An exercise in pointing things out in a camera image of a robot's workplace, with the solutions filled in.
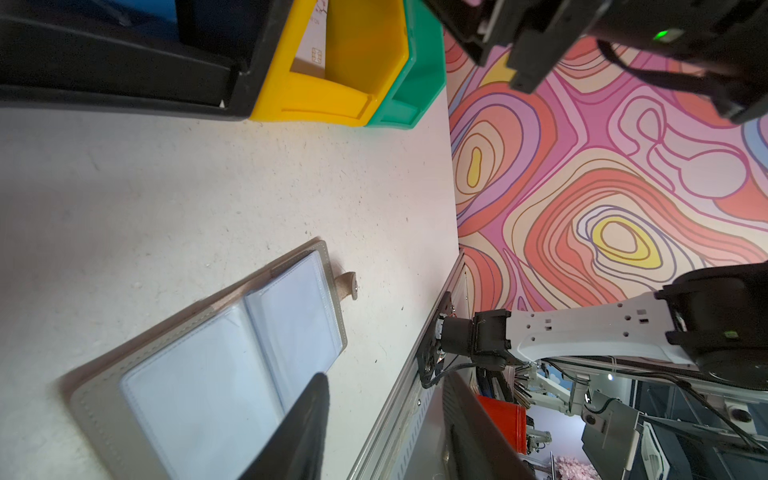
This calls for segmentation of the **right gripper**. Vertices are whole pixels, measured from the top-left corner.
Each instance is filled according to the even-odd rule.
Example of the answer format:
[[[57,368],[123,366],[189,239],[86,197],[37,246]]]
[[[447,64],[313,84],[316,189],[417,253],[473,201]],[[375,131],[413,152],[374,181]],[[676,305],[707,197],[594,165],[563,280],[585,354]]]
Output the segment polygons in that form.
[[[427,0],[427,7],[479,66],[496,46],[510,49],[513,90],[532,93],[600,18],[598,0]]]

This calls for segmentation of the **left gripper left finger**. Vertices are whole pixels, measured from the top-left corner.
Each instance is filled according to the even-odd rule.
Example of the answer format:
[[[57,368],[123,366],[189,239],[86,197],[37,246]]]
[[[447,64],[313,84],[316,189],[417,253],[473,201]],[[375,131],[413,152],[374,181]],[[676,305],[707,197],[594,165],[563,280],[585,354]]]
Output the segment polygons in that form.
[[[327,376],[317,373],[240,479],[320,479],[329,407]]]

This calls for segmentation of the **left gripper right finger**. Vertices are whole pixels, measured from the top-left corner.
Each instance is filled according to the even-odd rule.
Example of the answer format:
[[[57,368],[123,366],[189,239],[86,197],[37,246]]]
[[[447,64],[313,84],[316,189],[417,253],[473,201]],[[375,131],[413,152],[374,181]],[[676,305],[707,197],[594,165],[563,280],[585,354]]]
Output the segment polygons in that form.
[[[442,381],[448,479],[534,479],[458,373]]]

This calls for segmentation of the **grey card holder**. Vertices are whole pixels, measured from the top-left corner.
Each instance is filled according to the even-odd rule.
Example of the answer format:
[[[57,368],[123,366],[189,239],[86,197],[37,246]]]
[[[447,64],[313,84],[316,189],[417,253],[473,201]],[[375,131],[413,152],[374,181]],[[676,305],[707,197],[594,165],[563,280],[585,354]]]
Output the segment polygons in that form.
[[[70,411],[116,479],[235,479],[347,347],[341,299],[311,240],[112,351]]]

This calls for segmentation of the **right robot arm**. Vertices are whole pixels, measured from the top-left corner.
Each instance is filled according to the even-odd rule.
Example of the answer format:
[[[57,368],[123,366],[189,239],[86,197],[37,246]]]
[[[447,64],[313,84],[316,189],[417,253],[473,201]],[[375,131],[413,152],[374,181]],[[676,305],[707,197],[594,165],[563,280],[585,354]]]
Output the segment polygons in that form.
[[[636,358],[767,386],[767,5],[431,1],[475,316],[420,346],[501,369]]]

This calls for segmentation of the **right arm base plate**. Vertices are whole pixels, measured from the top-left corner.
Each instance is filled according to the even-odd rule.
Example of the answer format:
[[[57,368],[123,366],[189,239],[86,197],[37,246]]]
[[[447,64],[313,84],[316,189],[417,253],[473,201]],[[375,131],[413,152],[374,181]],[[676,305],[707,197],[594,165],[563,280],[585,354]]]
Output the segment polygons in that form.
[[[440,360],[440,340],[438,323],[454,312],[451,292],[445,291],[436,303],[428,318],[424,334],[418,343],[415,359],[417,373],[424,389],[431,387],[430,383],[436,376],[436,368]]]

